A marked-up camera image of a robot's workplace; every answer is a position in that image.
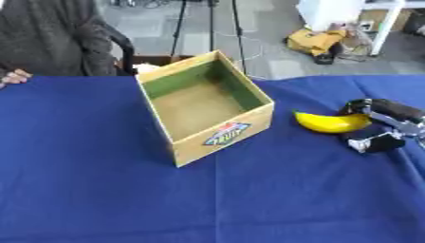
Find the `person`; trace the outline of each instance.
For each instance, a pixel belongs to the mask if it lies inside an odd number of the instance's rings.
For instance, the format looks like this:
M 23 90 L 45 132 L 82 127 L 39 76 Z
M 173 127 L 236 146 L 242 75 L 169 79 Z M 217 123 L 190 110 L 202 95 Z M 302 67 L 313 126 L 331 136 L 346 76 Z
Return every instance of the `person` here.
M 44 76 L 116 75 L 94 0 L 0 0 L 0 88 Z

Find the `hand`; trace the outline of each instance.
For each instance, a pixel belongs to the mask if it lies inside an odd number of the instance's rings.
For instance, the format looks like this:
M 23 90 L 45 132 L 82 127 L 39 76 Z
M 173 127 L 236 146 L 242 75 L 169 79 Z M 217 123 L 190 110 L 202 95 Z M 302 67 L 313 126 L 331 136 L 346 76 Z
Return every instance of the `hand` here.
M 24 84 L 31 78 L 32 75 L 22 69 L 16 69 L 8 73 L 6 77 L 2 78 L 0 82 L 0 89 L 4 88 L 7 84 Z

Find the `table leg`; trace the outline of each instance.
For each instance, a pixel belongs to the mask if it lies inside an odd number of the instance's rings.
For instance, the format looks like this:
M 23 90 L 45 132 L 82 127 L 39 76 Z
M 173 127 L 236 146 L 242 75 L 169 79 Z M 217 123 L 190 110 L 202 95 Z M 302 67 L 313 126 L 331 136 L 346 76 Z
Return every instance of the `table leg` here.
M 388 11 L 387 16 L 385 17 L 385 20 L 382 23 L 382 26 L 380 26 L 379 28 L 378 35 L 375 38 L 372 47 L 372 52 L 370 53 L 371 56 L 377 56 L 380 53 L 380 50 L 382 49 L 382 46 L 385 43 L 385 40 L 391 32 L 391 28 L 393 27 L 405 5 L 405 0 L 396 0 L 394 6 Z

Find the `wooden box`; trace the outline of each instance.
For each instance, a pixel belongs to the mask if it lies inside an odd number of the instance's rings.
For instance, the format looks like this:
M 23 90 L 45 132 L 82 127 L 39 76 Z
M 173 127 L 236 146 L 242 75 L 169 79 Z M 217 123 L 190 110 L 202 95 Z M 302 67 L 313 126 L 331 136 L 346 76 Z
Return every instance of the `wooden box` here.
M 138 75 L 176 166 L 270 126 L 274 102 L 220 51 Z

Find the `yellow banana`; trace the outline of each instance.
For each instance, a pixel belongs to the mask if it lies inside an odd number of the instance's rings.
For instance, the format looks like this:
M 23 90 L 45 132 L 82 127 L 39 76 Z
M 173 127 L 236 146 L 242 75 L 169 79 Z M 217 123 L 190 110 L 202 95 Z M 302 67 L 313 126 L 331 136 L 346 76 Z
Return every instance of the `yellow banana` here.
M 302 126 L 320 133 L 348 133 L 371 124 L 369 118 L 363 114 L 328 117 L 295 112 L 295 118 Z

